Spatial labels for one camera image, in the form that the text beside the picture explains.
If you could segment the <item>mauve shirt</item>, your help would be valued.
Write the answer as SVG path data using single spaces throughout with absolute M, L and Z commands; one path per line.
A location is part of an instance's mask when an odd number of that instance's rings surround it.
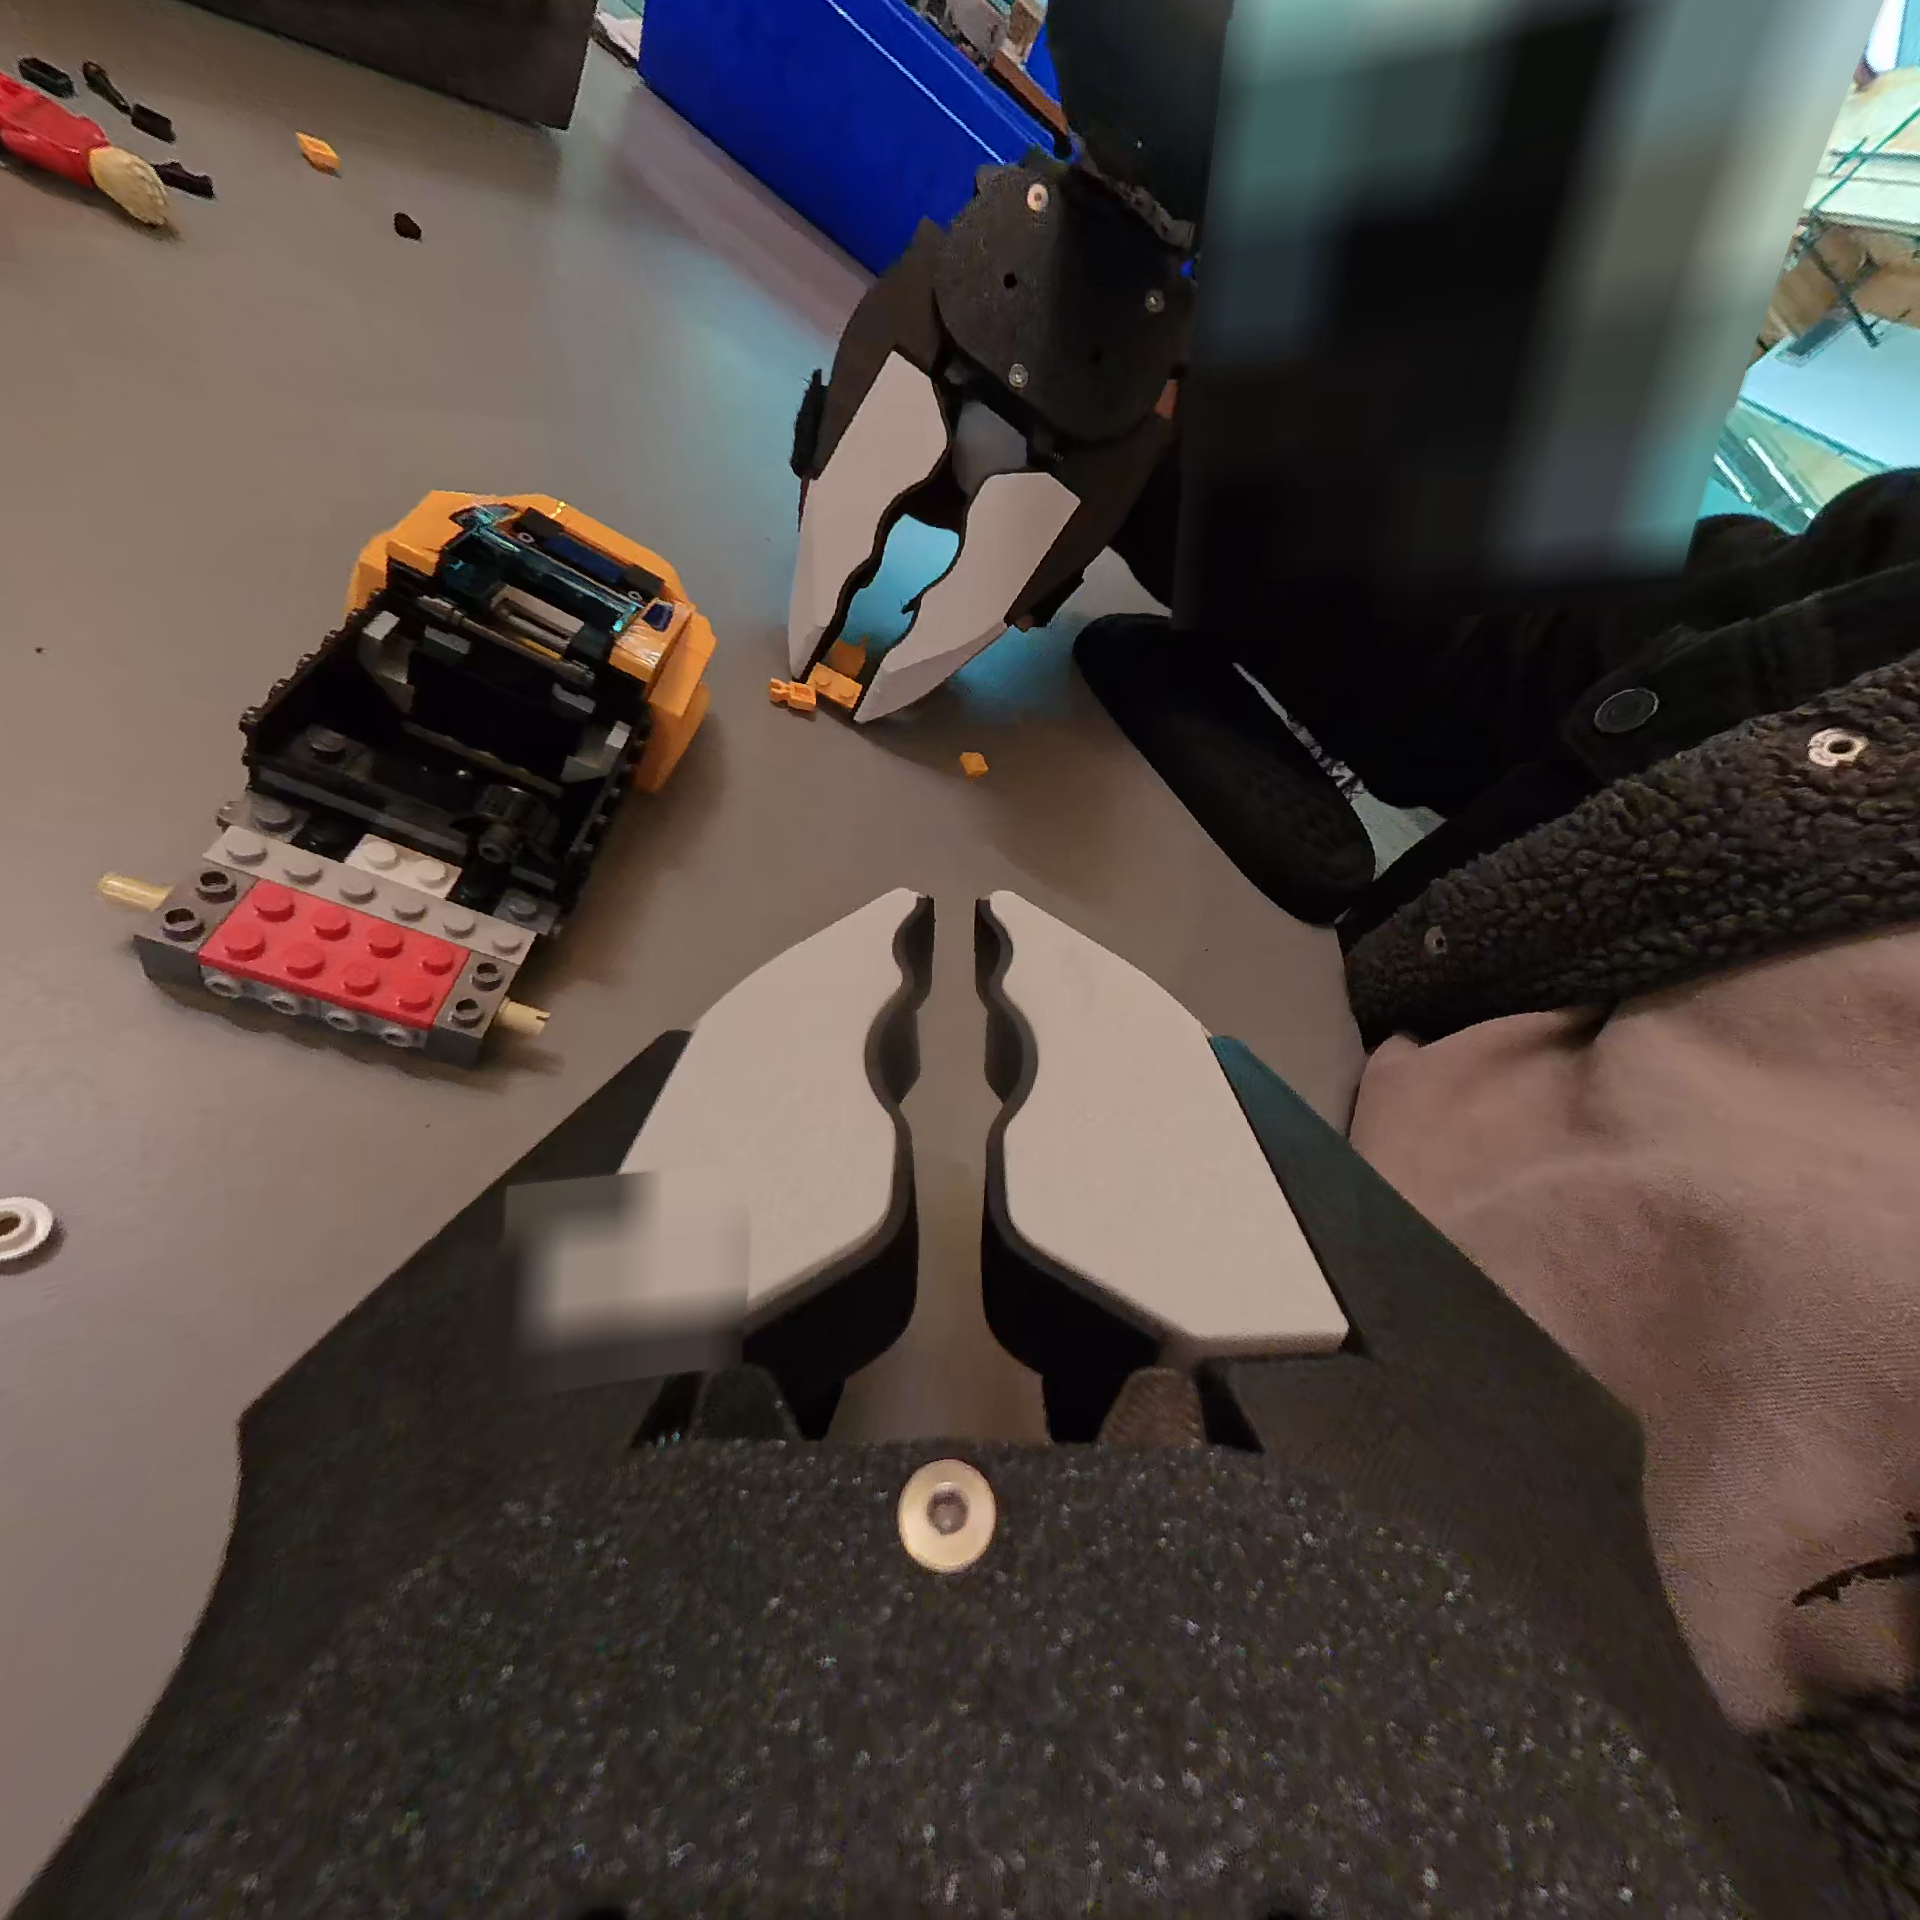
M 1351 1141 L 1643 1428 L 1719 1706 L 1916 1684 L 1918 934 L 1368 1060 Z

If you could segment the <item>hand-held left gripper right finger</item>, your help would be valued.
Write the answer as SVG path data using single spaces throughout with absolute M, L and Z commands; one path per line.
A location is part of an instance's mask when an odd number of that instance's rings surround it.
M 1147 973 L 1009 891 L 973 906 L 986 1076 L 979 1296 L 1089 1443 L 1126 1382 L 1338 1352 L 1349 1322 L 1212 1034 Z

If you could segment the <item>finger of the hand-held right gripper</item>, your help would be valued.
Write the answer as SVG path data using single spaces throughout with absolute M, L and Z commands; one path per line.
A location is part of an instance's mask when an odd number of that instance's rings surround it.
M 852 713 L 858 726 L 921 703 L 1014 623 L 1023 591 L 1077 511 L 1049 473 L 1000 473 L 969 500 L 950 566 L 926 587 Z
M 787 679 L 803 680 L 872 581 L 899 505 L 947 456 L 947 418 L 921 367 L 889 353 L 807 484 L 786 615 Z

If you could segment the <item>black fleece jacket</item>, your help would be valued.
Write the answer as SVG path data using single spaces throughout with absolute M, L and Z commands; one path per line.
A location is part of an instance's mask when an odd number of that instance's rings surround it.
M 1442 817 L 1341 937 L 1365 1047 L 1610 1006 L 1916 924 L 1918 479 L 1800 535 L 1699 522 L 1617 604 L 1483 615 L 1368 690 L 1365 778 Z

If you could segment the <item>blue plastic parts bin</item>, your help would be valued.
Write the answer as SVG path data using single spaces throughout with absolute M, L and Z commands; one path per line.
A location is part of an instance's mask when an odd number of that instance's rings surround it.
M 646 2 L 648 90 L 870 275 L 1052 132 L 899 2 Z

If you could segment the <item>orange lego car model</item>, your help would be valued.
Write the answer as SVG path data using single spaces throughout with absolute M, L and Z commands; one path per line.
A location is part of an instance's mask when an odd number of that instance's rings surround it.
M 241 714 L 248 784 L 192 871 L 98 895 L 155 985 L 475 1067 L 545 1026 L 516 979 L 700 732 L 711 653 L 671 564 L 584 511 L 425 492 Z

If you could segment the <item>person's right forearm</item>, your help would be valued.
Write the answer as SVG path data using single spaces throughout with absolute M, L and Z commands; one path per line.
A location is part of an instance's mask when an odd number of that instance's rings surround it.
M 1551 762 L 1570 643 L 1672 564 L 1668 334 L 1636 262 L 1685 155 L 1685 4 L 1053 4 L 1067 126 L 1197 243 L 1153 479 L 1170 620 L 1073 662 L 1240 871 L 1331 924 L 1379 800 L 1467 814 Z

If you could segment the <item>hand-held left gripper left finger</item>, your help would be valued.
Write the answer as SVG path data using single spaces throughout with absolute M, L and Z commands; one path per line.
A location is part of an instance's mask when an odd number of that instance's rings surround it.
M 905 1333 L 918 1298 L 914 1149 L 933 900 L 905 886 L 784 948 L 690 1030 L 620 1165 L 742 1228 L 739 1356 L 807 1438 Z

